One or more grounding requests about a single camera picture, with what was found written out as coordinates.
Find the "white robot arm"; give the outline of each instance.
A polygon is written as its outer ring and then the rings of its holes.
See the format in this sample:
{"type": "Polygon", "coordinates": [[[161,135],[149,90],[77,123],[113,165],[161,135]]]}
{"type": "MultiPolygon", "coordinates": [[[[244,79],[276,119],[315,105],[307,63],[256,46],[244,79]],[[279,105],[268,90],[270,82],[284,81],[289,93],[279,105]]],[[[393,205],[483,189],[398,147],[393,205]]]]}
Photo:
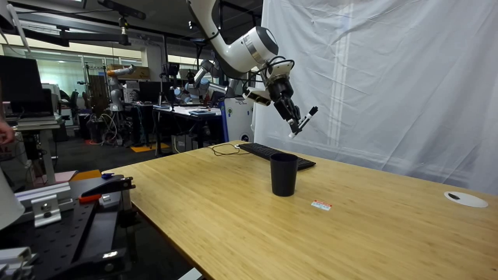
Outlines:
{"type": "MultiPolygon", "coordinates": [[[[250,87],[247,96],[267,105],[275,102],[281,116],[292,126],[293,135],[298,135],[318,112],[318,107],[314,107],[301,119],[300,107],[292,99],[295,90],[290,82],[290,71],[295,67],[295,60],[279,56],[279,45],[272,31],[264,26],[250,29],[245,35],[228,45],[212,18],[216,3],[217,0],[188,0],[195,20],[219,54],[220,67],[230,77],[236,79],[242,79],[251,68],[258,67],[267,88],[258,90],[250,87]]],[[[212,67],[212,63],[203,62],[197,74],[198,79],[205,73],[212,71],[208,67],[212,67]]]]}

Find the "white backdrop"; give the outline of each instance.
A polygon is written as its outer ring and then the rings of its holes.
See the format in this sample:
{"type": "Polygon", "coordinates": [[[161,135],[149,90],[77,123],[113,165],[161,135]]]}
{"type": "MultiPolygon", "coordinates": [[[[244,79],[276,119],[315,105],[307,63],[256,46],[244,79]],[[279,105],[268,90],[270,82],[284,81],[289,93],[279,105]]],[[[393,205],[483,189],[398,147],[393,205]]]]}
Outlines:
{"type": "Polygon", "coordinates": [[[258,105],[256,141],[498,194],[497,0],[265,0],[296,60],[296,138],[258,105]]]}

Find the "ceiling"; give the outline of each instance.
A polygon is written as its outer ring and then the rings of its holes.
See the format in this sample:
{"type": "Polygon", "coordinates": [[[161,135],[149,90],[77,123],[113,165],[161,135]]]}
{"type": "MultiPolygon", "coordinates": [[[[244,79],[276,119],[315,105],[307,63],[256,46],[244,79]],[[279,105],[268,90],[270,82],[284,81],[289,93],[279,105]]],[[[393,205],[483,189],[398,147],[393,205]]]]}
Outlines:
{"type": "MultiPolygon", "coordinates": [[[[128,17],[131,29],[161,32],[167,35],[169,53],[195,54],[195,40],[203,37],[200,31],[189,28],[189,20],[194,17],[188,9],[186,0],[114,0],[147,14],[145,20],[128,17]]],[[[12,0],[15,6],[35,7],[38,11],[52,11],[68,14],[74,18],[91,18],[110,21],[117,26],[119,12],[111,11],[99,3],[88,0],[85,4],[79,0],[12,0]]],[[[219,3],[214,11],[216,21],[220,21],[219,3]]],[[[261,23],[264,0],[223,0],[223,35],[228,42],[245,34],[254,23],[261,23]]]]}

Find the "black cup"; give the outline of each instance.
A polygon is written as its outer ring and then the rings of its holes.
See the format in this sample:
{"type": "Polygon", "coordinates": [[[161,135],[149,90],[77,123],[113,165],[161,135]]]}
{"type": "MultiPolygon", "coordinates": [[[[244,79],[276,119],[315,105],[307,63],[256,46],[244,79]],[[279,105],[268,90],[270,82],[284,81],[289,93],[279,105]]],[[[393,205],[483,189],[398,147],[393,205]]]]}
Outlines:
{"type": "Polygon", "coordinates": [[[272,188],[278,196],[293,196],[296,188],[298,157],[278,152],[272,157],[272,188]]]}

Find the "wooden table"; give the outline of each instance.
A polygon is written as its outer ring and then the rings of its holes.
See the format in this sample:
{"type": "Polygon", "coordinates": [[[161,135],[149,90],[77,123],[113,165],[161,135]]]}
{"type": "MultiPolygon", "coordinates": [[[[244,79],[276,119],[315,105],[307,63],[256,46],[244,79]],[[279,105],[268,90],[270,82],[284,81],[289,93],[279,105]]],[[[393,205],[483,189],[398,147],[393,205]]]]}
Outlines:
{"type": "Polygon", "coordinates": [[[214,278],[498,278],[497,196],[306,157],[318,165],[300,171],[292,197],[275,196],[270,161],[247,152],[114,171],[135,177],[133,202],[214,278]]]}

